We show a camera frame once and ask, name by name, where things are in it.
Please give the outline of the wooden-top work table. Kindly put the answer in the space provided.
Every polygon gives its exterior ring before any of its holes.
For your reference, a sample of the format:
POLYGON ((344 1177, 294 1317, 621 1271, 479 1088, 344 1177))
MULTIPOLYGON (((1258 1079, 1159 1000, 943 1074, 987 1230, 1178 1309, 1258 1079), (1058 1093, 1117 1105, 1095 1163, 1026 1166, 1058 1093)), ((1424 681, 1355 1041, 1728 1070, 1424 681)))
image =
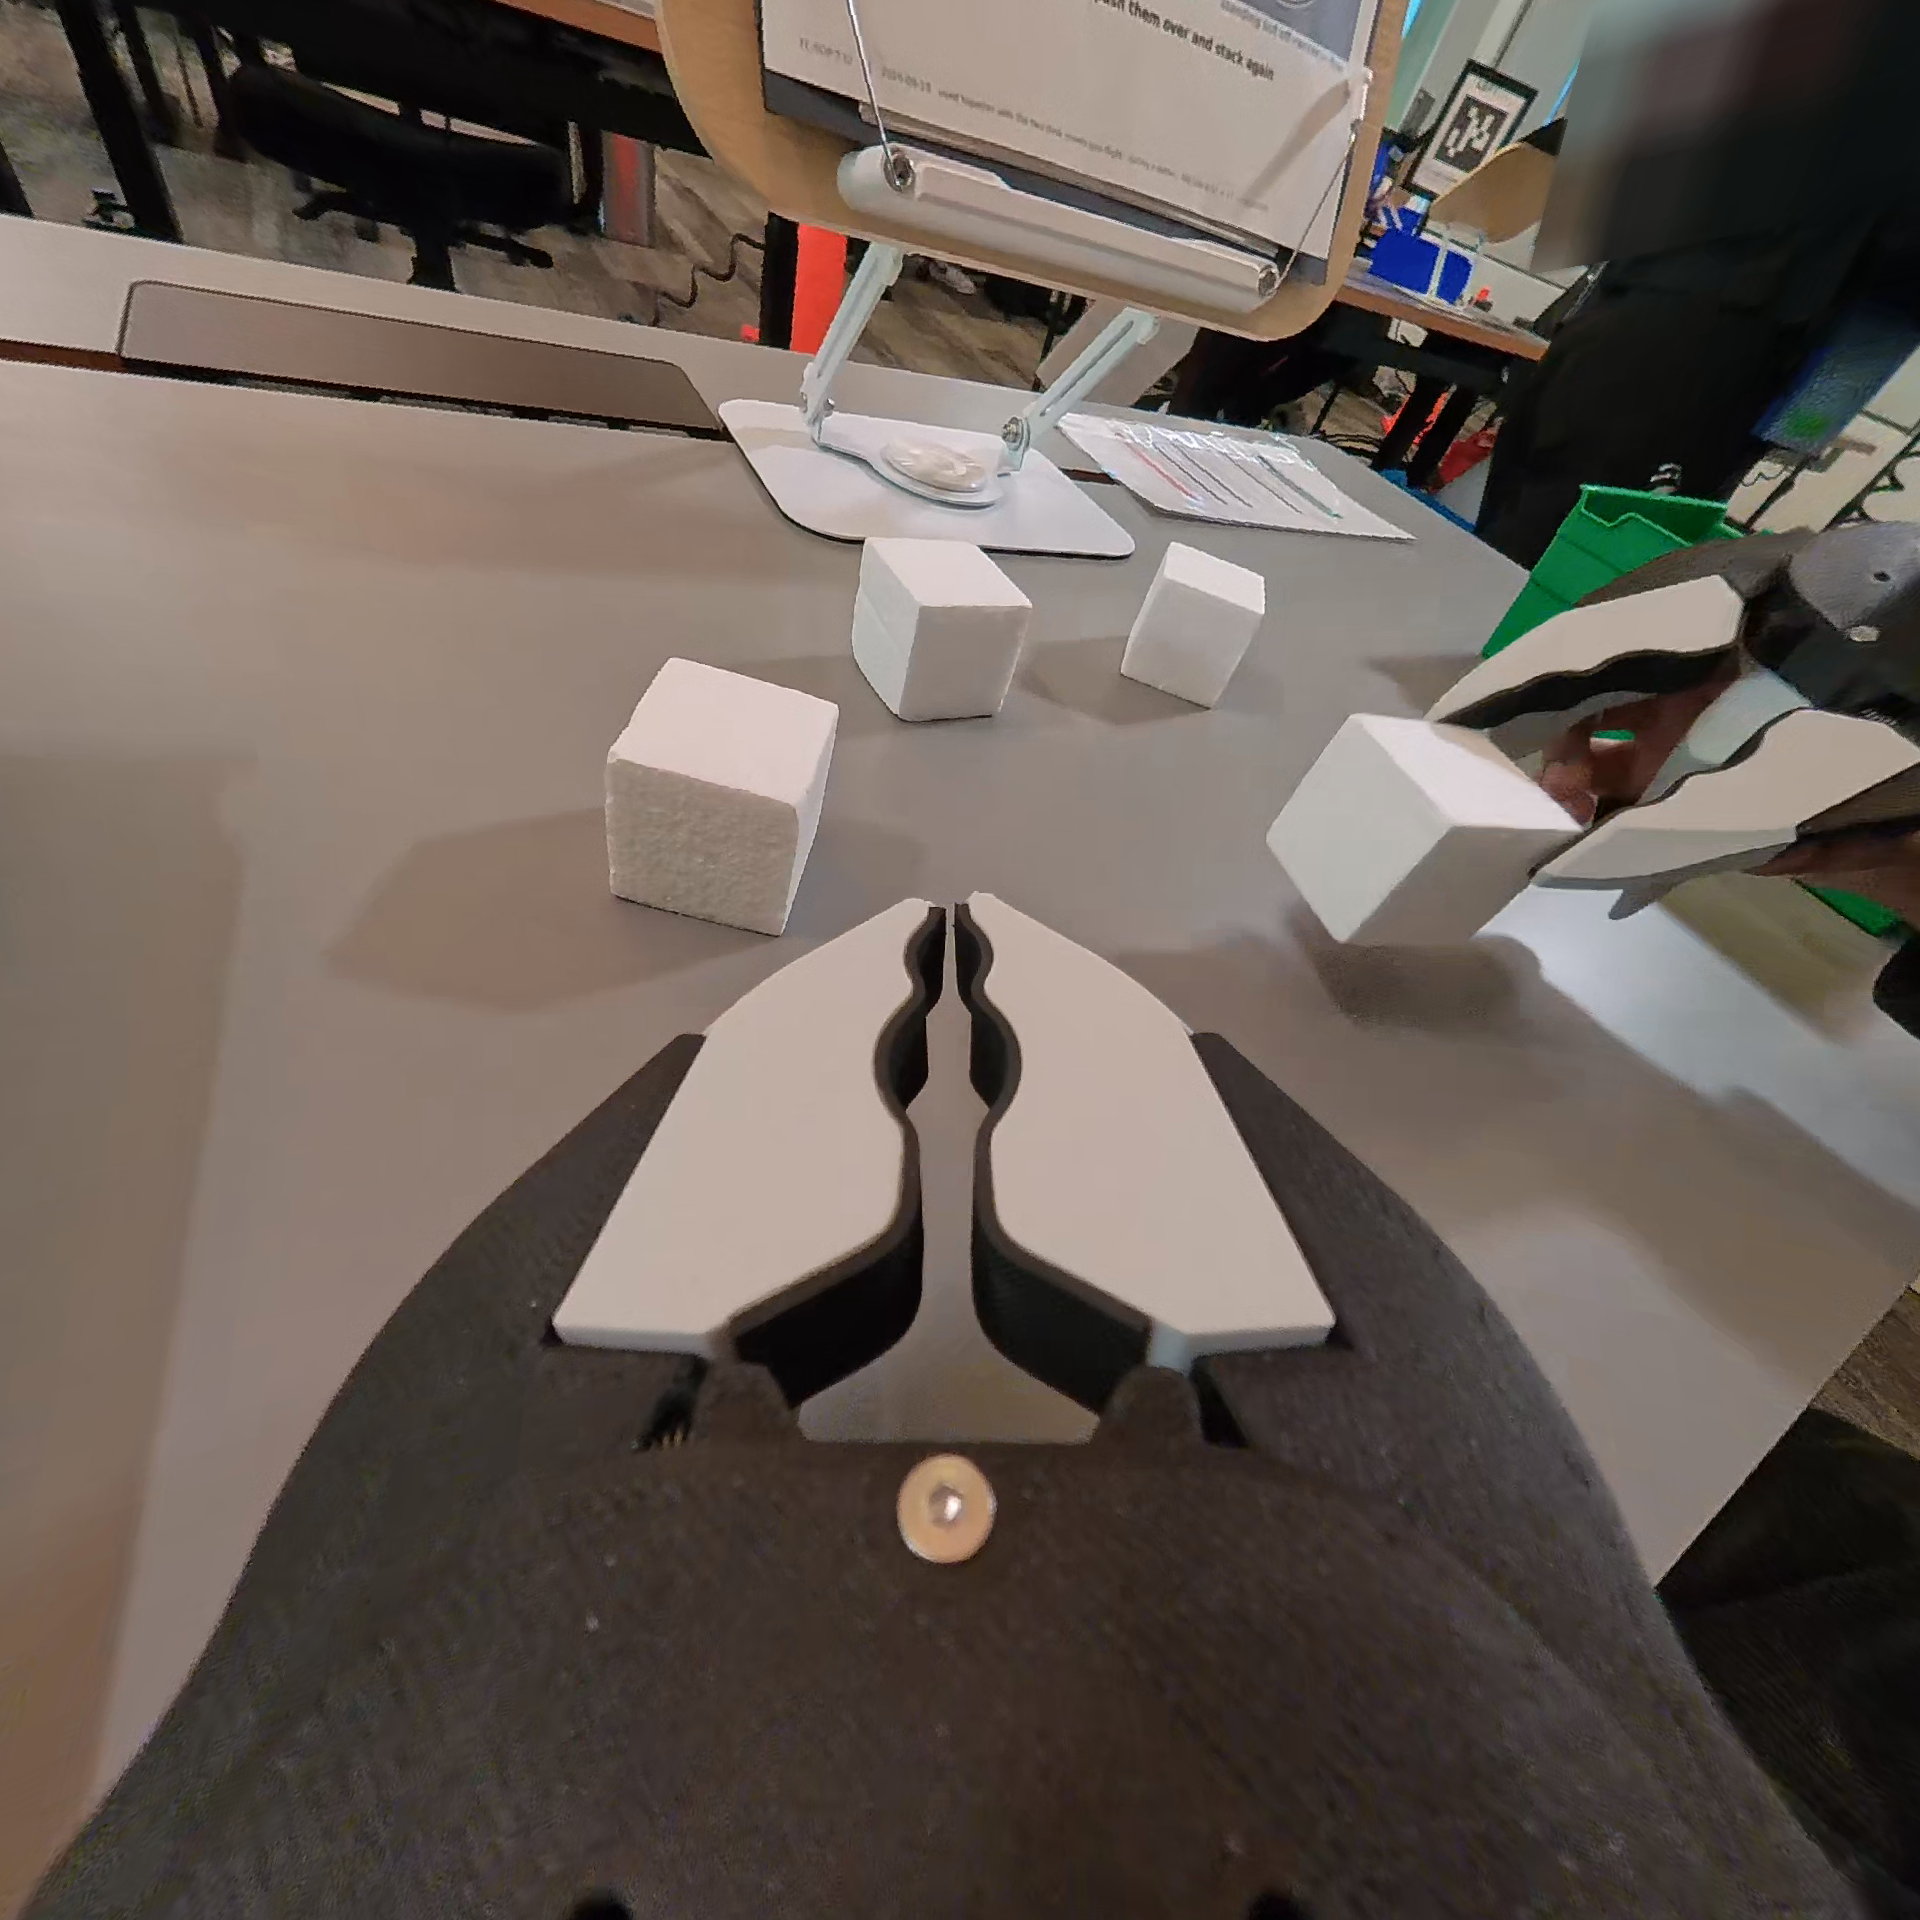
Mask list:
POLYGON ((143 34, 149 13, 168 16, 197 54, 214 147, 229 159, 258 159, 223 118, 227 80, 245 59, 293 70, 378 105, 411 109, 434 127, 494 129, 563 150, 574 210, 559 229, 575 234, 612 238, 612 221, 629 198, 651 206, 660 154, 707 157, 668 79, 656 5, 59 3, 42 10, 61 31, 111 167, 119 213, 110 229, 172 246, 183 243, 183 229, 157 147, 175 143, 175 119, 143 34))

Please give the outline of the grey desk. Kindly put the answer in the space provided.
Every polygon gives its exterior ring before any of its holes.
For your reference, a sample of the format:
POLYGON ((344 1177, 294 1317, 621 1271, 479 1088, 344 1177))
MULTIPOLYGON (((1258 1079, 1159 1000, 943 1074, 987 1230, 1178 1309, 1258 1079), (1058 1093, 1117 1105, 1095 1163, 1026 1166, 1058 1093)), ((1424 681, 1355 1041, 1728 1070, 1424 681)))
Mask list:
POLYGON ((1323 943, 1264 849, 1517 574, 1175 528, 1013 561, 982 725, 848 653, 858 554, 720 441, 4 366, 4 1917, 180 1687, 403 1295, 663 1042, 903 897, 991 893, 1232 1041, 1455 1249, 1663 1571, 1915 1275, 1915 1046, 1782 885, 1323 943), (1215 709, 1127 681, 1167 545, 1264 576, 1215 709), (783 933, 607 890, 664 659, 835 703, 783 933))

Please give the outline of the laminated paper sheet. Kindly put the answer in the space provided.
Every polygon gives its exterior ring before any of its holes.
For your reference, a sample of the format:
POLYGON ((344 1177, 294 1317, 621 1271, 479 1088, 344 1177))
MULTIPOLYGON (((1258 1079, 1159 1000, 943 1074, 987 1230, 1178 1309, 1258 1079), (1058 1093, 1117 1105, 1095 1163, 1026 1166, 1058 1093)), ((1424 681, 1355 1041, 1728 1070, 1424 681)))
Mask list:
POLYGON ((1072 415, 1058 435, 1146 507, 1244 531, 1411 542, 1346 497, 1288 439, 1072 415))

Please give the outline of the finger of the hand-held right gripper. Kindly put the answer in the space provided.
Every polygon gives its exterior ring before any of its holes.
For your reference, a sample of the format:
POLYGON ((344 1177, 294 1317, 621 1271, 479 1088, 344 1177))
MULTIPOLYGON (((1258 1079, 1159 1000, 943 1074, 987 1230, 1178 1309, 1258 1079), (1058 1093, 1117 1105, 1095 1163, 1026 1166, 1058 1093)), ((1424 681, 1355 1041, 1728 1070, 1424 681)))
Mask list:
POLYGON ((1832 883, 1915 912, 1915 735, 1788 706, 1788 687, 1718 673, 1644 798, 1544 862, 1552 893, 1611 895, 1629 914, 1685 881, 1750 873, 1832 883))
POLYGON ((1427 722, 1483 736, 1560 736, 1574 722, 1711 681, 1749 607, 1720 576, 1571 608, 1480 659, 1427 722))

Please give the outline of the blue box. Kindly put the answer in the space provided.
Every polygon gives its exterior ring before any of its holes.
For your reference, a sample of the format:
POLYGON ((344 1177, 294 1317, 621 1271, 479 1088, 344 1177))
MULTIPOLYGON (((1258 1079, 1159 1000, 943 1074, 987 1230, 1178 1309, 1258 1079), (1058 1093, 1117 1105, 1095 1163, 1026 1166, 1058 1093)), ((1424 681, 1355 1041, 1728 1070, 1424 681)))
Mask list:
POLYGON ((1488 237, 1479 229, 1430 231, 1383 225, 1359 273, 1399 295, 1428 305, 1466 305, 1480 273, 1488 237))

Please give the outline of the black and white marker tag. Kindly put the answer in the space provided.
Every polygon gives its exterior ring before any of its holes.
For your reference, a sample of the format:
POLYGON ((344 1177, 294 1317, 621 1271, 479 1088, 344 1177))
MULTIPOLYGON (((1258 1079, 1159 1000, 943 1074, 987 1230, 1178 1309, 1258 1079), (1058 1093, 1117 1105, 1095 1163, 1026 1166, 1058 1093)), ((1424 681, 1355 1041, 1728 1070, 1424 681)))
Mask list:
POLYGON ((1495 159, 1534 109, 1538 90, 1469 59, 1404 176, 1412 199, 1437 202, 1495 159))

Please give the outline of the person's right hand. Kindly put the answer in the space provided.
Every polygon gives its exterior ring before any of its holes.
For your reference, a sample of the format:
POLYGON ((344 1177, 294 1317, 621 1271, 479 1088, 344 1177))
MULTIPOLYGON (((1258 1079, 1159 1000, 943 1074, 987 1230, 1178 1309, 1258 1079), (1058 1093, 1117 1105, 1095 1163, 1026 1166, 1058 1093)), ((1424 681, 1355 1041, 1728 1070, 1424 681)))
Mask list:
POLYGON ((1542 747, 1542 794, 1576 826, 1592 827, 1637 805, 1714 696, 1676 694, 1574 720, 1542 747))

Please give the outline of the printed instruction sheet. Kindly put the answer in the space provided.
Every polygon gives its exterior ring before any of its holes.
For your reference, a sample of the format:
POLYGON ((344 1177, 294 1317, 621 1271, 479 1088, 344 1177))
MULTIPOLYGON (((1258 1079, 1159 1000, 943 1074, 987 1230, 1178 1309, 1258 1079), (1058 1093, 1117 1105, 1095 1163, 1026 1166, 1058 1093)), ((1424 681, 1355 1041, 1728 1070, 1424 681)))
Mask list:
POLYGON ((1373 3, 768 3, 762 70, 1117 202, 1328 255, 1373 3))

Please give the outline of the black office chair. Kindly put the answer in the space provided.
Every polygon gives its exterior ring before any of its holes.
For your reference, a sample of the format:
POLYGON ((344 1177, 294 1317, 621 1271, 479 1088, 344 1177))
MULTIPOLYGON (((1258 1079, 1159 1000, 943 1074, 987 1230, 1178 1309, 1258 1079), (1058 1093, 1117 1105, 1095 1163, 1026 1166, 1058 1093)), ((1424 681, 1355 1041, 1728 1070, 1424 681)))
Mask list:
POLYGON ((251 154, 309 183, 298 221, 340 213, 403 234, 414 286, 454 294, 462 249, 534 273, 555 267, 528 234, 571 218, 563 150, 494 129, 434 127, 411 109, 246 59, 227 80, 223 118, 251 154))

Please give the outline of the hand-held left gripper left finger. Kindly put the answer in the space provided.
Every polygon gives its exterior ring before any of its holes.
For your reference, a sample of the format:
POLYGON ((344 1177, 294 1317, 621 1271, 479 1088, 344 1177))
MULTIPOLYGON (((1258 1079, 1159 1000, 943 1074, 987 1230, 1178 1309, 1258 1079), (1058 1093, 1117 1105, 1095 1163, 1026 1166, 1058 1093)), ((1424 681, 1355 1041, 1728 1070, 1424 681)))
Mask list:
POLYGON ((904 899, 691 1039, 687 1066, 559 1309, 557 1345, 735 1361, 803 1408, 920 1311, 928 1011, 948 914, 904 899))

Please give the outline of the green plastic bin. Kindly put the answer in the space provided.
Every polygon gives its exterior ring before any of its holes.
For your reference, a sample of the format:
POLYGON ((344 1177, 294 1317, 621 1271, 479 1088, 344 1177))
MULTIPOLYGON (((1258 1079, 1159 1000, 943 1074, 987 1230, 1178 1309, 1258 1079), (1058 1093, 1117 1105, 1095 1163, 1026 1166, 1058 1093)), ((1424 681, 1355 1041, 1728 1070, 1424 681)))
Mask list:
MULTIPOLYGON (((1512 639, 1564 611, 1709 576, 1728 582, 1749 607, 1786 562, 1821 533, 1739 536, 1723 519, 1720 505, 1711 502, 1586 488, 1574 513, 1527 576, 1512 608, 1501 618, 1483 656, 1504 649, 1512 639)), ((1742 645, 1718 673, 1776 680, 1756 665, 1742 645)), ((1807 706, 1790 689, 1786 703, 1807 706)), ((1488 738, 1511 759, 1542 759, 1544 746, 1557 736, 1488 738)))

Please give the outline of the wooden side table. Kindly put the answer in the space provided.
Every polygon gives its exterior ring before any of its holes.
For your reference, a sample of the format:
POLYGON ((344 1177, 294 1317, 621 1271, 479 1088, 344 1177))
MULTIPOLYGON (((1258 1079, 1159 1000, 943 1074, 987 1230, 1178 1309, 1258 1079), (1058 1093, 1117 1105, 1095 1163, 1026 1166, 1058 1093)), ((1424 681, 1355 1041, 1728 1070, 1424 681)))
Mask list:
POLYGON ((1372 275, 1352 275, 1334 291, 1333 305, 1375 317, 1390 326, 1416 327, 1445 341, 1474 346, 1500 357, 1538 365, 1547 338, 1532 327, 1492 318, 1469 305, 1446 305, 1399 289, 1372 275))

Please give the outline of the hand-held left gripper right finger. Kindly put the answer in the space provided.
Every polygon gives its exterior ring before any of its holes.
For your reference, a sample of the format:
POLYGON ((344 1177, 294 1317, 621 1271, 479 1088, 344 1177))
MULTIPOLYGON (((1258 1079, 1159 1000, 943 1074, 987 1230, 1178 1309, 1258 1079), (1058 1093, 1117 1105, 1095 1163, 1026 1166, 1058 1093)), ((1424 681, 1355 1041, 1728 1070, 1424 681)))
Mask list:
POLYGON ((1015 906, 952 910, 973 1151, 972 1293, 1020 1371, 1103 1413, 1136 1370, 1309 1354, 1334 1311, 1202 1039, 1015 906))

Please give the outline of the white foam cube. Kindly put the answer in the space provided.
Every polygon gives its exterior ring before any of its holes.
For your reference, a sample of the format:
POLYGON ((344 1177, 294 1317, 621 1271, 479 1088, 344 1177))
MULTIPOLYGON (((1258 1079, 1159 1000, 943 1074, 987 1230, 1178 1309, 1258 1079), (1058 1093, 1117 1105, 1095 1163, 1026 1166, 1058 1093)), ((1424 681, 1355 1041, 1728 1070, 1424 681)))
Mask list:
POLYGON ((1492 742, 1358 714, 1264 841, 1333 943, 1452 950, 1479 937, 1579 832, 1492 742))
POLYGON ((838 709, 664 659, 606 768, 607 890, 695 921, 783 933, 823 818, 838 709))
POLYGON ((1264 576, 1192 545, 1167 545, 1120 654, 1120 674, 1215 709, 1264 622, 1264 576))
POLYGON ((994 718, 1021 664, 1034 607, 976 545, 877 538, 859 554, 851 653, 904 725, 994 718))

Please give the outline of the light grey adjoining table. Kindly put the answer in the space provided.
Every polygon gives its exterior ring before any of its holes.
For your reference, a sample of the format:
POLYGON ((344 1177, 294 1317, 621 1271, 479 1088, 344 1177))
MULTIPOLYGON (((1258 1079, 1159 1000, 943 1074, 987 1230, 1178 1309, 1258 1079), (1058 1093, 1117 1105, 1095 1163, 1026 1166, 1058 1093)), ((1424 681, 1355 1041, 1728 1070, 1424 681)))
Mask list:
POLYGON ((709 400, 794 402, 800 399, 807 365, 798 353, 755 344, 232 257, 123 231, 94 231, 15 215, 2 221, 2 337, 6 346, 85 353, 117 349, 128 291, 139 282, 407 320, 500 341, 656 360, 687 373, 709 400))

